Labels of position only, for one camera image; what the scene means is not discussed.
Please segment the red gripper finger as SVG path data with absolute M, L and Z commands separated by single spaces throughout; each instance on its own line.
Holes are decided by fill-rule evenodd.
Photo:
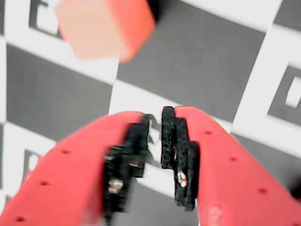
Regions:
M 165 106 L 161 167 L 174 172 L 174 200 L 203 226 L 298 226 L 294 198 L 232 135 L 193 106 Z
M 103 116 L 61 140 L 10 199 L 3 226 L 110 226 L 148 159 L 149 118 Z

